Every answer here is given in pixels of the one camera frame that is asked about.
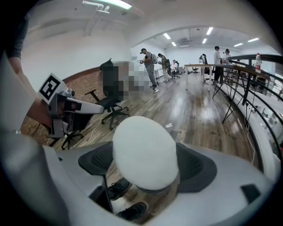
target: white dome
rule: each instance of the white dome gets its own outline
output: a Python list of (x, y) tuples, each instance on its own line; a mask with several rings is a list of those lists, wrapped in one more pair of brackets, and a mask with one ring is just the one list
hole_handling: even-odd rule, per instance
[(175, 141), (160, 124), (141, 116), (116, 128), (113, 158), (123, 177), (143, 189), (163, 189), (178, 174)]

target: bottle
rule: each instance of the bottle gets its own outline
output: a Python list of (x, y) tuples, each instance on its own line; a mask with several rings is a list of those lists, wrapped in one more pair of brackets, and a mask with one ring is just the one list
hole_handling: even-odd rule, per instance
[(260, 64), (261, 64), (260, 54), (258, 53), (256, 55), (256, 72), (257, 73), (261, 73)]
[(226, 64), (226, 56), (225, 53), (222, 55), (222, 64)]

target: gray pants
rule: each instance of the gray pants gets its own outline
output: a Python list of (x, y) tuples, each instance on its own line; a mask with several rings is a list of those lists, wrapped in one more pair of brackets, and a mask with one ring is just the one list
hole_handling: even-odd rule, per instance
[(146, 66), (147, 73), (149, 75), (149, 79), (153, 85), (153, 87), (157, 87), (156, 79), (154, 76), (154, 64), (150, 64)]

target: wooden floor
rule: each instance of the wooden floor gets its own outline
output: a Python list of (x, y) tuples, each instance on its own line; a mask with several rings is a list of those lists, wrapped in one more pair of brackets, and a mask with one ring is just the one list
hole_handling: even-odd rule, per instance
[[(253, 150), (247, 139), (242, 116), (235, 111), (222, 124), (229, 106), (223, 93), (218, 92), (212, 99), (214, 86), (209, 92), (208, 84), (202, 83), (199, 75), (189, 75), (188, 90), (185, 90), (185, 75), (169, 83), (164, 82), (161, 77), (159, 83), (162, 87), (157, 94), (148, 89), (141, 97), (125, 101), (122, 106), (130, 107), (131, 116), (144, 116), (161, 124), (176, 142), (207, 147), (252, 161)], [(99, 125), (106, 114), (107, 112), (92, 118), (91, 125), (83, 131), (84, 139), (76, 143), (74, 147), (81, 147), (87, 141), (89, 142), (86, 145), (112, 140), (115, 130), (110, 131), (107, 123)], [(117, 117), (115, 124), (118, 125), (124, 118), (124, 116)], [(166, 128), (165, 126), (169, 123), (173, 126)], [(54, 148), (59, 150), (60, 146), (61, 142), (58, 142)], [(121, 177), (112, 163), (107, 174), (108, 185)], [(114, 212), (124, 210), (136, 202), (147, 202), (149, 212), (137, 221), (143, 224), (172, 202), (177, 185), (178, 179), (158, 194), (144, 193), (133, 185), (124, 197), (112, 202)]]

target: railing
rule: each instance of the railing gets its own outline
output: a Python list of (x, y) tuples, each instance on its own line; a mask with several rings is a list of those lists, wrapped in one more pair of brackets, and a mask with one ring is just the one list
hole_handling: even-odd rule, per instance
[[(273, 167), (272, 164), (276, 164), (277, 160), (272, 160), (272, 156), (267, 151), (268, 147), (264, 146), (263, 140), (269, 141), (270, 152), (272, 151), (282, 164), (280, 146), (283, 147), (283, 96), (275, 92), (273, 87), (275, 80), (283, 83), (283, 79), (265, 71), (255, 72), (255, 68), (252, 66), (252, 60), (255, 60), (255, 58), (256, 55), (234, 56), (229, 58), (229, 62), (240, 66), (220, 65), (224, 73), (221, 75), (220, 83), (215, 86), (213, 97), (221, 90), (230, 101), (223, 123), (238, 108), (244, 116), (247, 130), (251, 129), (253, 135), (261, 133), (255, 139), (258, 144), (255, 151), (257, 152), (259, 167), (265, 172), (270, 170), (268, 168)], [(243, 59), (249, 60), (249, 64), (234, 61)], [(261, 59), (283, 63), (282, 56), (261, 55)], [(264, 113), (267, 111), (272, 114), (269, 118)]]

